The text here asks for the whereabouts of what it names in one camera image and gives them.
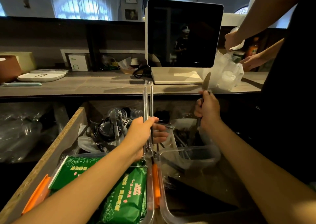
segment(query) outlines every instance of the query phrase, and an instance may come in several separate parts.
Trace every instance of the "orange bottle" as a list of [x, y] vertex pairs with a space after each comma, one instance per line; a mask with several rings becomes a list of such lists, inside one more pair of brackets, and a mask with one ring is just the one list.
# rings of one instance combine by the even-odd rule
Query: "orange bottle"
[[253, 45], [251, 45], [249, 48], [248, 48], [248, 50], [247, 50], [247, 52], [246, 52], [246, 54], [245, 54], [245, 58], [247, 58], [247, 57], [249, 57], [249, 56], [252, 56], [252, 55], [255, 55], [256, 53], [257, 53], [257, 50], [258, 50], [258, 40], [259, 40], [259, 38], [258, 37], [255, 37], [254, 39], [253, 39]]

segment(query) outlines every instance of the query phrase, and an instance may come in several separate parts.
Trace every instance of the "knife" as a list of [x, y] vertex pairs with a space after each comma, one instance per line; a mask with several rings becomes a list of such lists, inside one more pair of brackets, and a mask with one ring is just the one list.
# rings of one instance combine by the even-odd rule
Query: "knife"
[[118, 129], [119, 128], [118, 128], [118, 124], [116, 122], [116, 111], [115, 111], [115, 109], [112, 110], [110, 117], [111, 117], [111, 123], [113, 125], [114, 134], [115, 134], [115, 144], [116, 144], [116, 146], [119, 146], [120, 145], [119, 134], [118, 134], [118, 132], [119, 132]]
[[[206, 77], [204, 78], [204, 81], [202, 83], [202, 90], [208, 90], [209, 88], [209, 83], [210, 83], [210, 78], [211, 78], [211, 72], [209, 72]], [[199, 126], [201, 126], [201, 118], [198, 118], [197, 119], [197, 128], [199, 129]]]

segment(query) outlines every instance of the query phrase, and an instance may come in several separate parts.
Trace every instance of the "wooden countertop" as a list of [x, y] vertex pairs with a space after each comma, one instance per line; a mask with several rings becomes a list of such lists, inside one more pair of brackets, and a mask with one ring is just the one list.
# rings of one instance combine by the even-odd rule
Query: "wooden countertop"
[[[259, 92], [268, 72], [247, 72], [238, 86], [231, 92], [214, 89], [213, 93]], [[144, 80], [120, 70], [109, 72], [70, 72], [64, 78], [53, 82], [43, 82], [37, 87], [0, 86], [0, 97], [61, 96], [61, 95], [106, 95], [142, 94]], [[196, 94], [200, 84], [157, 84], [155, 94]]]

